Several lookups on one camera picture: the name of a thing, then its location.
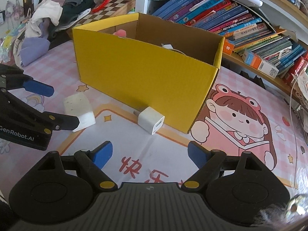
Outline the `stack of papers and books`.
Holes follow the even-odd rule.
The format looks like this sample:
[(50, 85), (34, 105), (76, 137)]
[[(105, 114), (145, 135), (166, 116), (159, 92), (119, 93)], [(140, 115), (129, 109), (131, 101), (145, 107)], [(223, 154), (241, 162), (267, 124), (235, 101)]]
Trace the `stack of papers and books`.
[(299, 72), (292, 75), (294, 80), (291, 83), (295, 90), (295, 95), (300, 100), (300, 118), (303, 129), (307, 132), (307, 65)]

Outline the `orange white medicine box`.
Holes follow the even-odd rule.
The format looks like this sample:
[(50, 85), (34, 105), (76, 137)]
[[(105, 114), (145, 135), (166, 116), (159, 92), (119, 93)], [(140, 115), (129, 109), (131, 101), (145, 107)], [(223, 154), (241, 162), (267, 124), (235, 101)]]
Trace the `orange white medicine box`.
[(274, 65), (247, 49), (242, 55), (242, 60), (248, 66), (266, 74), (273, 79), (275, 79), (278, 74), (279, 70)]

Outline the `white rectangular eraser block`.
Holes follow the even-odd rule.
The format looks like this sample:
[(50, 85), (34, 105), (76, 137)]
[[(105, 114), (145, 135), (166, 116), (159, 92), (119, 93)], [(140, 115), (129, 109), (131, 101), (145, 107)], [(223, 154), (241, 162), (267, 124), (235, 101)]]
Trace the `white rectangular eraser block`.
[(83, 130), (96, 123), (92, 106), (84, 92), (66, 97), (64, 110), (66, 115), (75, 116), (79, 120), (78, 126), (72, 130), (73, 132)]

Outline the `pile of clothes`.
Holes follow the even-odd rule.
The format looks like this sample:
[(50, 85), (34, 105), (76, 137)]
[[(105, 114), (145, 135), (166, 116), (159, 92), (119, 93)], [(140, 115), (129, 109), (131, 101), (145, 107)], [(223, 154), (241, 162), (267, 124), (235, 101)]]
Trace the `pile of clothes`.
[(14, 37), (13, 65), (23, 68), (45, 55), (58, 32), (72, 27), (94, 7), (94, 0), (41, 0)]

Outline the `small white usb charger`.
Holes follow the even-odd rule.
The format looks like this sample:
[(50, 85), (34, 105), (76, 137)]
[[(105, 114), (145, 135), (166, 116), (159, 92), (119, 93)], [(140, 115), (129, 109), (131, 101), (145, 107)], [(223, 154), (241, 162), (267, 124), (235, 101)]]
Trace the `small white usb charger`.
[(152, 107), (147, 107), (143, 111), (134, 111), (137, 116), (137, 124), (146, 132), (154, 135), (163, 125), (165, 116), (154, 110)]

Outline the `pink plush pig toy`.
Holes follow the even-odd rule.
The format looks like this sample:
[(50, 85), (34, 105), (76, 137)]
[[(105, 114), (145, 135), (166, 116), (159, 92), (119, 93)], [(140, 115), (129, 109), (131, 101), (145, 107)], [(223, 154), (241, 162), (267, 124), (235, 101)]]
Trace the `pink plush pig toy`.
[(125, 30), (119, 29), (119, 30), (115, 31), (115, 33), (113, 33), (113, 35), (115, 35), (117, 37), (125, 38), (127, 36), (127, 33), (126, 33)]

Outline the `row of leaning books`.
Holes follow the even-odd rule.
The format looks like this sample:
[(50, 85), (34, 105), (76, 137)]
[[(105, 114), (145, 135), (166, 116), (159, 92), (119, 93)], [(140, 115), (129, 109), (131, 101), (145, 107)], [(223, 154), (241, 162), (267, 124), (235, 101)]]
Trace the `row of leaning books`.
[(233, 0), (167, 0), (151, 12), (173, 23), (207, 30), (224, 37), (232, 51), (247, 49), (285, 71), (307, 53), (287, 33), (275, 29), (261, 13)]

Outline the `wooden chess board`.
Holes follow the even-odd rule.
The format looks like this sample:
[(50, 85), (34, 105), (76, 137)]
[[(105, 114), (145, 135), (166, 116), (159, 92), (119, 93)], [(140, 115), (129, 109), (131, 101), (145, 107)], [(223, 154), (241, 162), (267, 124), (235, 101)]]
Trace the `wooden chess board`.
[(98, 12), (91, 12), (86, 15), (83, 19), (73, 25), (73, 27), (88, 24), (94, 21), (106, 19), (109, 17), (116, 17), (126, 15), (130, 11), (134, 13), (136, 0), (110, 0), (109, 3)]

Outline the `yellow cardboard box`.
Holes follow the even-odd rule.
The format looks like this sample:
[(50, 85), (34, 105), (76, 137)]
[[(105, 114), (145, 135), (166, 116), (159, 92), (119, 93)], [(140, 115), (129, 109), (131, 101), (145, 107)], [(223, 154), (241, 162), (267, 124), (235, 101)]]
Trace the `yellow cardboard box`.
[[(113, 35), (119, 29), (125, 38)], [(218, 76), (224, 37), (135, 13), (75, 27), (73, 43), (83, 83), (136, 110), (152, 107), (187, 133)]]

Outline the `white bookshelf frame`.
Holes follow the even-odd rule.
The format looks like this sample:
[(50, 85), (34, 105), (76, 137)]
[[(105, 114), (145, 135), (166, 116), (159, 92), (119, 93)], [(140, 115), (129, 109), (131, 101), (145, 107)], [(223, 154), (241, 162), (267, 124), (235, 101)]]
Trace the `white bookshelf frame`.
[[(24, 0), (36, 8), (42, 0)], [(257, 52), (278, 41), (293, 41), (307, 47), (307, 38), (298, 40), (290, 27), (307, 30), (307, 17), (284, 0), (94, 0), (95, 9), (78, 25), (127, 14), (132, 9), (155, 14), (164, 20), (219, 33), (228, 40), (223, 57), (243, 66), (246, 49)]]

